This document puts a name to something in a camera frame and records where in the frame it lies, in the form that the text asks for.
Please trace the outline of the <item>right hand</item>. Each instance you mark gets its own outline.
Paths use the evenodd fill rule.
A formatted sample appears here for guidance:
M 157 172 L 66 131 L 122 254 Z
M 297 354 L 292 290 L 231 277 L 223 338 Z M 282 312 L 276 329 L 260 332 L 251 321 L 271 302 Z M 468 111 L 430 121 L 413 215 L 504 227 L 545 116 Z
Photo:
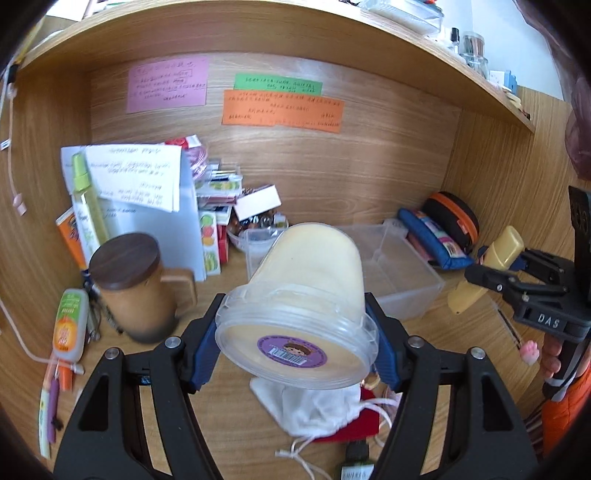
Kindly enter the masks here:
M 559 356 L 562 351 L 563 342 L 546 333 L 544 335 L 543 347 L 540 357 L 540 374 L 544 379 L 551 379 L 561 369 Z

